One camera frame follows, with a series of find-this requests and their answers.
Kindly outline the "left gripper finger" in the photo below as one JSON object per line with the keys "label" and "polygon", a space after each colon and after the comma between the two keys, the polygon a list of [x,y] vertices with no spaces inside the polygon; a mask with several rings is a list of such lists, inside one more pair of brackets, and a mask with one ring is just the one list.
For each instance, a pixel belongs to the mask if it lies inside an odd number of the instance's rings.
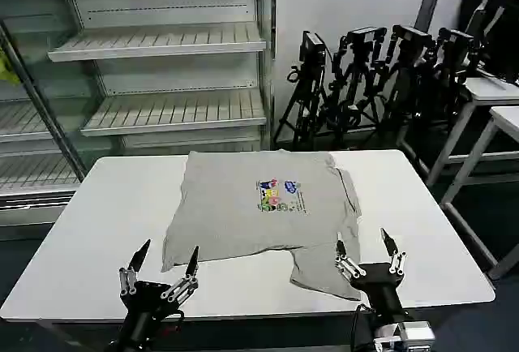
{"label": "left gripper finger", "polygon": [[193,295],[199,286],[196,277],[198,271],[198,255],[199,246],[196,246],[191,254],[185,275],[168,289],[164,290],[161,293],[161,299],[166,300],[168,303],[184,303]]}
{"label": "left gripper finger", "polygon": [[141,269],[148,253],[151,240],[148,239],[143,246],[134,253],[126,268],[119,269],[120,295],[133,295],[136,293],[138,272]]}

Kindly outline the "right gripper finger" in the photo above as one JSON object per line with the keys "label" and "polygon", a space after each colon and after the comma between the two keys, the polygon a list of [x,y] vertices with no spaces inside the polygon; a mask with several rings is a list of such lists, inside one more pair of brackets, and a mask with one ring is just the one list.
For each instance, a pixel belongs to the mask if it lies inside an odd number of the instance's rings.
{"label": "right gripper finger", "polygon": [[391,274],[403,275],[405,273],[404,265],[407,257],[406,252],[398,249],[396,242],[384,228],[381,228],[380,232],[386,251],[390,257],[389,272]]}
{"label": "right gripper finger", "polygon": [[348,281],[366,276],[366,271],[348,256],[341,233],[337,233],[335,266]]}

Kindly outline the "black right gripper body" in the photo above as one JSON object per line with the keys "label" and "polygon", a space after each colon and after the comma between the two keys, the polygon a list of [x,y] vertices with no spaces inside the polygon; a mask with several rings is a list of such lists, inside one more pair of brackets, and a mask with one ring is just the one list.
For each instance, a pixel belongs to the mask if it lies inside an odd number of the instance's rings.
{"label": "black right gripper body", "polygon": [[352,277],[350,284],[366,294],[371,309],[379,320],[406,320],[406,311],[401,305],[397,287],[404,275],[389,271],[389,263],[361,264],[366,274]]}

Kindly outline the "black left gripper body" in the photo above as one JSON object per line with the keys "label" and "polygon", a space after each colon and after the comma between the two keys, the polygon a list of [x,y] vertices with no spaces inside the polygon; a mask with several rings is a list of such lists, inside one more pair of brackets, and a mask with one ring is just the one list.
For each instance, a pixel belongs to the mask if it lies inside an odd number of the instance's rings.
{"label": "black left gripper body", "polygon": [[136,292],[122,296],[127,315],[108,351],[151,351],[157,338],[173,333],[183,322],[178,303],[161,298],[164,283],[137,281]]}

